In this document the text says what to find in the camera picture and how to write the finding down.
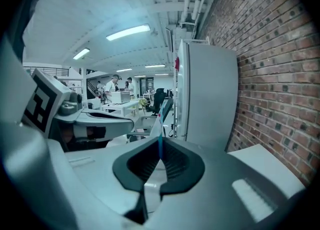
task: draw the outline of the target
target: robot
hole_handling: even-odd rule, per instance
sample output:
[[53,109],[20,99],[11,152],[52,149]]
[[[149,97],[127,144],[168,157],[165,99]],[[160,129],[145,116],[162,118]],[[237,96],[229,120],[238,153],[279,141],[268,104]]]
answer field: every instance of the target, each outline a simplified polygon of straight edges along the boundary
[[[74,147],[81,142],[106,142],[130,132],[134,124],[84,109],[79,95],[41,71],[31,78],[6,40],[0,59],[0,77],[9,75],[14,85],[25,84],[16,100],[9,96],[1,100],[4,172],[43,227],[274,229],[301,196],[288,200],[271,181],[237,158],[162,137],[159,131],[129,144],[70,152],[71,141]],[[3,82],[0,91],[7,91]],[[164,108],[163,104],[158,127]],[[66,129],[72,135],[65,135]],[[145,184],[160,161],[166,181],[159,185],[160,205],[149,217]],[[252,210],[260,210],[258,218]]]

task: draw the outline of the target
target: fluorescent ceiling light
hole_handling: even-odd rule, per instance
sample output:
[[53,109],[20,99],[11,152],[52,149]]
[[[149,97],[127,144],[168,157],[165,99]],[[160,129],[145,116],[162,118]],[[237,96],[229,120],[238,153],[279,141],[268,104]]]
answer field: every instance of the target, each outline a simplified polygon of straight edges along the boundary
[[146,68],[157,68],[157,67],[165,67],[164,64],[161,65],[150,65],[150,66],[145,66]]
[[75,60],[78,60],[82,56],[84,56],[86,53],[90,52],[90,49],[85,48],[80,53],[78,53],[75,57],[73,57]]
[[123,71],[128,71],[128,70],[132,70],[132,69],[131,68],[120,69],[120,70],[117,70],[117,72],[123,72]]
[[133,28],[129,28],[129,29],[125,29],[123,31],[119,31],[115,34],[112,34],[110,36],[107,36],[106,39],[109,41],[115,40],[117,38],[123,37],[123,36],[128,36],[128,35],[132,35],[135,33],[140,33],[140,32],[144,32],[144,31],[149,31],[150,30],[150,26],[149,25],[141,25],[138,27],[133,27]]

